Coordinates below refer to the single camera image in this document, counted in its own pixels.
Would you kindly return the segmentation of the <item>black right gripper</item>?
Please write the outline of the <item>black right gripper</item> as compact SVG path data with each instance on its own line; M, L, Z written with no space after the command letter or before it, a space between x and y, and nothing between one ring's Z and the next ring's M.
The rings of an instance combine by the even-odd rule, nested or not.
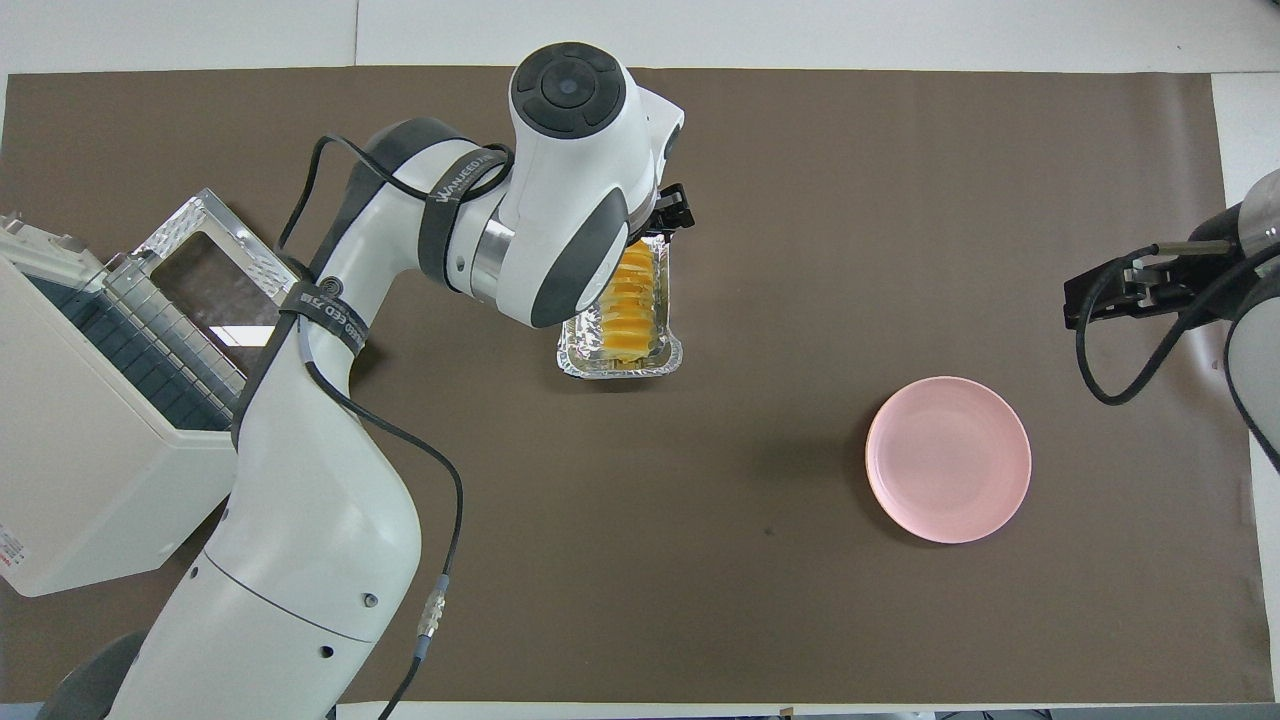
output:
M1233 205L1190 233L1192 242L1230 240L1233 250L1226 255L1204 259L1196 278L1197 261L1181 256L1144 255L1135 260L1135 278L1143 287L1138 301L1140 313L1179 313L1221 275L1228 274L1245 259L1239 249L1242 205ZM1085 305L1092 300L1087 323L1129 315L1137 309L1137 286L1125 277L1129 265L1114 269L1116 263L1103 263L1062 283L1062 323L1074 331L1084 316ZM1216 320L1234 322L1239 318L1245 296L1258 283L1254 273L1243 274L1226 283L1210 297L1196 323Z

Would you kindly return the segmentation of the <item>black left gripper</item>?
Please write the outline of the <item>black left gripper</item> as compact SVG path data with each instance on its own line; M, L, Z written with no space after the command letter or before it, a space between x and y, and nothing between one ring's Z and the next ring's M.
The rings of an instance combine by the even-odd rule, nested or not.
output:
M695 224L692 209L682 183L672 183L659 191L655 209L640 232L640 238L673 234Z

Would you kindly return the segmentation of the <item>striped yellow bread loaf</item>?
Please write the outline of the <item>striped yellow bread loaf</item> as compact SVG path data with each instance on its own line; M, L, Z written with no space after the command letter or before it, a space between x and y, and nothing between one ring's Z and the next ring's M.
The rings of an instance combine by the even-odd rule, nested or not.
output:
M630 245L600 296L602 356L635 363L657 346L657 261L643 241Z

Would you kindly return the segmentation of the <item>aluminium foil tray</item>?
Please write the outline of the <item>aluminium foil tray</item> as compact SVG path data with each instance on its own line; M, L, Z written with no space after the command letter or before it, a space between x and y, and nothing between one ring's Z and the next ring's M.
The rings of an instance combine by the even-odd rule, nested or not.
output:
M671 328L669 240L671 234L639 240L655 258L657 343L653 351L635 363L605 360L599 297L561 324L556 359L563 373L585 380L614 380L667 375L680 366L684 347Z

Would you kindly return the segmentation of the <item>glass oven door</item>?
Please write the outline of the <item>glass oven door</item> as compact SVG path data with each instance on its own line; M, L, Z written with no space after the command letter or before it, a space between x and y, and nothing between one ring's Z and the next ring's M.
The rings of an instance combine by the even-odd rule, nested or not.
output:
M255 354L300 278L210 188L182 204L131 258L220 350Z

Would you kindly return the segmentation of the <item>cream toaster oven body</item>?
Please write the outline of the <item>cream toaster oven body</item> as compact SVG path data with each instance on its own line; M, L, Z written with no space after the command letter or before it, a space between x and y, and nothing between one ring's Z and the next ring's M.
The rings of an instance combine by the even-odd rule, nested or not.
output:
M28 597L159 568L236 479L229 430L173 427L22 274L113 260L0 215L0 578Z

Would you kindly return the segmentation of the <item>pink round plate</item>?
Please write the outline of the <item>pink round plate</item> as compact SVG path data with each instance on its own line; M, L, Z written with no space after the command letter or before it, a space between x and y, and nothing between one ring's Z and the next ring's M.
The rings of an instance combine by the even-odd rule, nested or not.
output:
M1021 419L998 393L955 375L914 380L876 410L867 432L868 486L887 518L938 544L1001 530L1030 488Z

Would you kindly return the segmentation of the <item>brown table mat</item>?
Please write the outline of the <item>brown table mat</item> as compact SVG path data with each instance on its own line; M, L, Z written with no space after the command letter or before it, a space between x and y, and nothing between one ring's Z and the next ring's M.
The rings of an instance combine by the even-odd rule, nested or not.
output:
M686 113L682 366L566 377L556 332L417 272L358 360L355 397L466 483L411 700L1271 700L1221 327L1107 407L1061 318L1066 279L1224 209L1208 76L634 77ZM929 375L1029 436L1027 498L975 543L911 536L867 483L876 410Z

